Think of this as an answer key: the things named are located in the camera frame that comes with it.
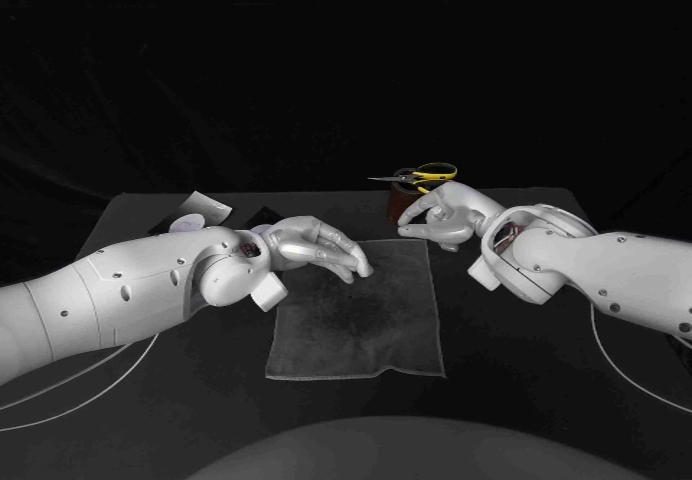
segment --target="towel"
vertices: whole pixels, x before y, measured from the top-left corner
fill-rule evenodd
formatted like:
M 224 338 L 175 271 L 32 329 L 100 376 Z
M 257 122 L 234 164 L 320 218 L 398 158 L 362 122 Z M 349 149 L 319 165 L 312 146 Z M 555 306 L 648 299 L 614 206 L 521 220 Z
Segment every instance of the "towel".
M 353 284 L 314 265 L 284 272 L 270 379 L 372 378 L 388 369 L 446 376 L 427 243 L 358 243 L 375 273 Z

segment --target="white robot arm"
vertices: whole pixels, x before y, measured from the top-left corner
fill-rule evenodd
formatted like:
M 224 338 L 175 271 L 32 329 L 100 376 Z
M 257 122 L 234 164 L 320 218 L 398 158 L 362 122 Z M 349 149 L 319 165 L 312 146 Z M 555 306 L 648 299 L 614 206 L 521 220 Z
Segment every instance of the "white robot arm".
M 425 210 L 427 224 L 411 225 Z M 472 277 L 544 304 L 567 284 L 607 315 L 692 340 L 692 244 L 626 232 L 598 234 L 551 205 L 505 209 L 469 186 L 447 182 L 400 218 L 400 235 L 456 250 L 482 237 Z
M 358 243 L 314 217 L 252 230 L 208 227 L 118 243 L 0 288 L 0 385 L 78 353 L 136 342 L 208 305 L 287 295 L 273 271 L 313 263 L 346 283 L 372 274 Z

